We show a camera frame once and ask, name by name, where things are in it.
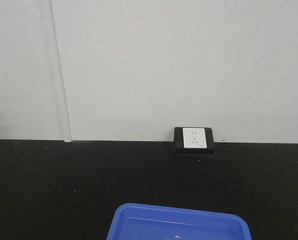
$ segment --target white wall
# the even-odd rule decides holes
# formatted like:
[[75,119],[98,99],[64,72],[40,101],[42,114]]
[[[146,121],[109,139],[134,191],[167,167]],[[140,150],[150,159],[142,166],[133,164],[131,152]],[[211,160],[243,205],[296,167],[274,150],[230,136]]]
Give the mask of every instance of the white wall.
[[0,139],[62,140],[48,1],[0,0]]
[[298,143],[298,0],[54,0],[74,140]]
[[[298,0],[52,2],[74,140],[298,143]],[[0,0],[0,139],[66,114],[49,1]]]

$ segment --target power socket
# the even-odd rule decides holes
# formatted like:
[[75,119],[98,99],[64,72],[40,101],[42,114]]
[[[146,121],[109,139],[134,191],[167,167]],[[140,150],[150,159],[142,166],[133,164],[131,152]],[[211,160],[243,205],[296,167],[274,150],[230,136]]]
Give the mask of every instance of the power socket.
[[173,143],[176,154],[214,154],[209,127],[175,127]]
[[185,149],[206,149],[207,141],[205,139],[204,128],[188,128],[182,129],[183,147]]

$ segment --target blue plastic tray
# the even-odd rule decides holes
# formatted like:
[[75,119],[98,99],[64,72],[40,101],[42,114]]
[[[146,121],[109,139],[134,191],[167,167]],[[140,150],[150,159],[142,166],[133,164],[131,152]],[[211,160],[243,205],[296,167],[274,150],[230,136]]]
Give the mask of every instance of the blue plastic tray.
[[107,240],[251,240],[232,214],[127,203],[113,217]]

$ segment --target white outlet plate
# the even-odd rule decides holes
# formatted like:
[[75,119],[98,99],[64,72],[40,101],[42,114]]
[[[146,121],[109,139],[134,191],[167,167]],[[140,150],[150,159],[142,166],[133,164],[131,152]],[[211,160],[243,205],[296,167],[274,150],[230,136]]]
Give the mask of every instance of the white outlet plate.
[[188,128],[184,127],[183,146],[185,149],[206,149],[207,141],[205,138],[204,128]]

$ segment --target black countertop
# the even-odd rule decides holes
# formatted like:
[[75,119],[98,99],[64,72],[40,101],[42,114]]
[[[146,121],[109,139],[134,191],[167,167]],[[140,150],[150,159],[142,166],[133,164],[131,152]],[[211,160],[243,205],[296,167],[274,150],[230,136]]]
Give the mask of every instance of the black countertop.
[[253,240],[298,240],[298,144],[0,140],[0,240],[105,240],[143,203],[231,213]]

